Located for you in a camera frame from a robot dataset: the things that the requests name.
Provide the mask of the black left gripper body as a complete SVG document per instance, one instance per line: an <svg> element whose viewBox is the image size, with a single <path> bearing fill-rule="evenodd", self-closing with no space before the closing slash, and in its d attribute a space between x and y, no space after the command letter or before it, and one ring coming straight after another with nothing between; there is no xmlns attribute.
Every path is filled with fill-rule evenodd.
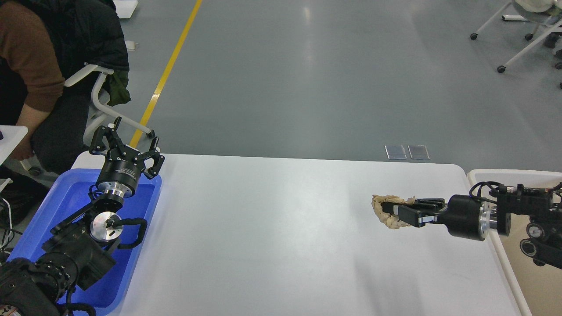
<svg viewBox="0 0 562 316"><path fill-rule="evenodd" d="M144 162L138 159L141 153L132 147L110 149L105 154L104 166L96 181L96 188L104 193L110 190L120 191L123 198L135 194L142 172Z"/></svg>

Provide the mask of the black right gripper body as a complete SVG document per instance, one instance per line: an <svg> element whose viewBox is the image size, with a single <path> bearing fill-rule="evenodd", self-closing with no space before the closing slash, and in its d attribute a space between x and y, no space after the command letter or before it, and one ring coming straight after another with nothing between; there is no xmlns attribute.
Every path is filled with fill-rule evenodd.
<svg viewBox="0 0 562 316"><path fill-rule="evenodd" d="M439 214L439 223L454 237L483 241L490 230L498 230L499 215L493 202L456 194Z"/></svg>

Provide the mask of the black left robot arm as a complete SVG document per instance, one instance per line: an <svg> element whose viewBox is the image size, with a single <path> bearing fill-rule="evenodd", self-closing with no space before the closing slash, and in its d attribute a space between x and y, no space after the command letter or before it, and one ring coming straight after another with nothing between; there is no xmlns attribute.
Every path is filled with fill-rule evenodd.
<svg viewBox="0 0 562 316"><path fill-rule="evenodd" d="M139 246L146 236L148 220L121 218L118 211L126 198L135 195L145 176L158 176L165 157L159 138L146 152L123 144L118 135L121 117L96 128L90 143L92 155L104 156L90 203L50 230L42 244L44 254L35 262L14 258L1 264L1 314L3 316L72 316L75 311L96 315L93 306L73 303L76 288L87 290L116 264L114 250Z"/></svg>

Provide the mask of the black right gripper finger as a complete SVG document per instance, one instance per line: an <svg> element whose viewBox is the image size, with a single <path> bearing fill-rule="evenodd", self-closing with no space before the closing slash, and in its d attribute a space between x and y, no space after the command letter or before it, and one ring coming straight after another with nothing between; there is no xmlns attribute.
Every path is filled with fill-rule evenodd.
<svg viewBox="0 0 562 316"><path fill-rule="evenodd" d="M426 224L441 224L440 216L443 212L444 206L397 206L399 220L417 228Z"/></svg>
<svg viewBox="0 0 562 316"><path fill-rule="evenodd" d="M413 202L382 202L382 210L393 215L436 215L446 208L443 198L414 199Z"/></svg>

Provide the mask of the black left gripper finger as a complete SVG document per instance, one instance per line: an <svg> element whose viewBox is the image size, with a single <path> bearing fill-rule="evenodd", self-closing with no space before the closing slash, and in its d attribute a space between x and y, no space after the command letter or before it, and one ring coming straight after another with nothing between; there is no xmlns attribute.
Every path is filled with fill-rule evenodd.
<svg viewBox="0 0 562 316"><path fill-rule="evenodd" d="M158 176L163 166L163 162L165 161L165 157L161 154L160 148L158 147L159 142L160 142L159 137L153 138L149 146L149 149L145 152L138 153L134 157L134 163L138 167L141 167L142 173L149 180ZM146 167L147 160L152 161L152 165L148 168Z"/></svg>
<svg viewBox="0 0 562 316"><path fill-rule="evenodd" d="M107 155L110 150L118 150L117 155L127 155L125 145L118 135L118 127L122 118L115 118L112 126L99 126L93 134L90 144L90 154Z"/></svg>

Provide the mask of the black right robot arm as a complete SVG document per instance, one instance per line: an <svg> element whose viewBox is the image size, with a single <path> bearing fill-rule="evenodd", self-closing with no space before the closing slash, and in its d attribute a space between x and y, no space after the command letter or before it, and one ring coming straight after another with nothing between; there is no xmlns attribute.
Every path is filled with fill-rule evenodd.
<svg viewBox="0 0 562 316"><path fill-rule="evenodd" d="M512 215L525 215L527 238L521 252L537 266L561 268L561 186L530 188L508 186L494 181L474 184L468 195L442 198L408 198L374 195L372 206L380 222L390 229L444 225L451 236L483 241L491 230L508 236Z"/></svg>

